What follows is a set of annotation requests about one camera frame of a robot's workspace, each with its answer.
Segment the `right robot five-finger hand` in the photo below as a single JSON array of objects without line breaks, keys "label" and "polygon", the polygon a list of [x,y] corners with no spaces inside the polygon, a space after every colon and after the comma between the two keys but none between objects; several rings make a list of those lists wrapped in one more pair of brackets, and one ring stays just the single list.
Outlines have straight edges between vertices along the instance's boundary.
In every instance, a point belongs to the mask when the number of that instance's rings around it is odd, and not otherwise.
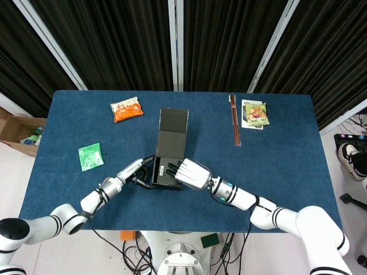
[{"label": "right robot five-finger hand", "polygon": [[178,161],[177,164],[168,163],[166,173],[195,190],[207,189],[212,180],[212,173],[208,168],[188,158]]}]

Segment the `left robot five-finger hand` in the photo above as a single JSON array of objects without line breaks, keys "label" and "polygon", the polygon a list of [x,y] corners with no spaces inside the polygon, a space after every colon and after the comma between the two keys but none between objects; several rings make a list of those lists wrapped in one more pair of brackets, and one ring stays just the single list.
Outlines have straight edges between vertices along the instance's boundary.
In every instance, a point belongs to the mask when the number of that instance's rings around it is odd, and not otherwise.
[{"label": "left robot five-finger hand", "polygon": [[133,182],[134,184],[146,189],[155,188],[146,182],[150,175],[149,168],[146,166],[146,164],[152,162],[153,160],[155,160],[154,155],[144,159],[137,159],[117,173],[116,177],[121,181],[120,186],[123,187],[126,183]]}]

